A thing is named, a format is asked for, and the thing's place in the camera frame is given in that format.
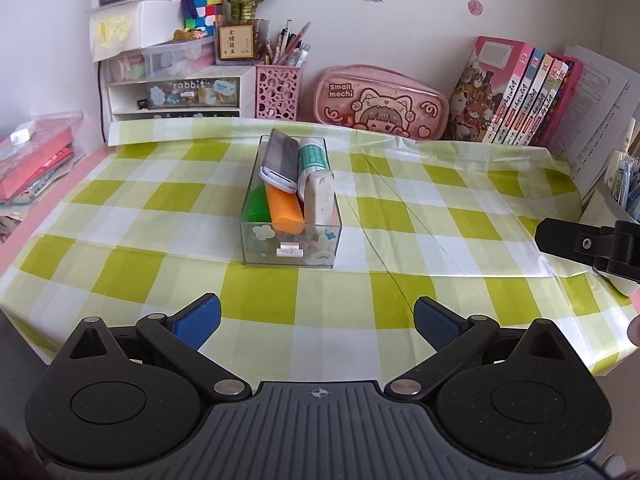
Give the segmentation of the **gloved right hand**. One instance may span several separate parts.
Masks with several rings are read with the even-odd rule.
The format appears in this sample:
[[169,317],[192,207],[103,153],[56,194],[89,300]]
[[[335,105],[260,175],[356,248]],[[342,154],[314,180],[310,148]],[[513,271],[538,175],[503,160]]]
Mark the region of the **gloved right hand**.
[[631,301],[636,315],[628,325],[627,336],[636,347],[640,347],[640,290],[634,293]]

